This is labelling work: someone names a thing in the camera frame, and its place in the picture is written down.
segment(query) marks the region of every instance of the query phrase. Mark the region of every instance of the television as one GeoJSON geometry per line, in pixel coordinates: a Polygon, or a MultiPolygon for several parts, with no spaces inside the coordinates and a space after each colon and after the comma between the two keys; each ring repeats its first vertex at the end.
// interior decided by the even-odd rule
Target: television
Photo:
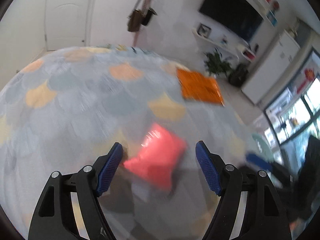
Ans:
{"type": "Polygon", "coordinates": [[[204,0],[199,12],[248,43],[263,22],[263,17],[246,0],[204,0]]]}

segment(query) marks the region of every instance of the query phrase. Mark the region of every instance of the picture frame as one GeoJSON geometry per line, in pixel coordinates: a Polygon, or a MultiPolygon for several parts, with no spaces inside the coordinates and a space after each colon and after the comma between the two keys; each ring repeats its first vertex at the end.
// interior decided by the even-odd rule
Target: picture frame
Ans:
{"type": "Polygon", "coordinates": [[[197,29],[197,33],[200,35],[200,36],[203,36],[205,38],[209,38],[210,36],[210,33],[211,33],[211,28],[200,23],[198,29],[197,29]]]}
{"type": "Polygon", "coordinates": [[[276,27],[278,21],[275,17],[275,15],[272,13],[271,10],[269,10],[268,14],[267,14],[267,19],[269,20],[269,22],[271,22],[271,24],[273,25],[273,27],[276,27]]]}

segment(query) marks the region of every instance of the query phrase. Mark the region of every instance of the cabinet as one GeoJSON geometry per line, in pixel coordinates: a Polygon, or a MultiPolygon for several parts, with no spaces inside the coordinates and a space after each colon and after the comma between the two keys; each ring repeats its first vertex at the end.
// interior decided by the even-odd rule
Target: cabinet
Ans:
{"type": "Polygon", "coordinates": [[[299,49],[298,43],[284,31],[258,70],[242,87],[242,92],[256,105],[276,84],[299,49]]]}

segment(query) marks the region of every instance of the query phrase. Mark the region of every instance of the brown bag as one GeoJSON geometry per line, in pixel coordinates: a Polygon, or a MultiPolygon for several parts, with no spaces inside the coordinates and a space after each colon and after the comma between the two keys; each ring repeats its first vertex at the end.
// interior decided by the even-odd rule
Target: brown bag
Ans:
{"type": "Polygon", "coordinates": [[[143,19],[144,17],[142,15],[142,11],[134,10],[130,15],[130,19],[128,22],[128,31],[131,33],[138,32],[140,30],[143,19]]]}
{"type": "Polygon", "coordinates": [[[137,1],[132,11],[132,14],[129,16],[128,31],[132,33],[138,32],[140,30],[141,23],[144,19],[143,12],[141,10],[137,10],[137,7],[140,2],[141,0],[137,1]]]}

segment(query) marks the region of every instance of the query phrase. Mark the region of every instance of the red bag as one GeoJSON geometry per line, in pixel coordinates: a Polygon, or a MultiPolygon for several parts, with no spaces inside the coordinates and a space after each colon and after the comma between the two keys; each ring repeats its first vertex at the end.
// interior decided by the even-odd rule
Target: red bag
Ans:
{"type": "Polygon", "coordinates": [[[125,161],[124,167],[160,189],[171,190],[172,171],[186,146],[184,140],[154,123],[137,157],[125,161]]]}

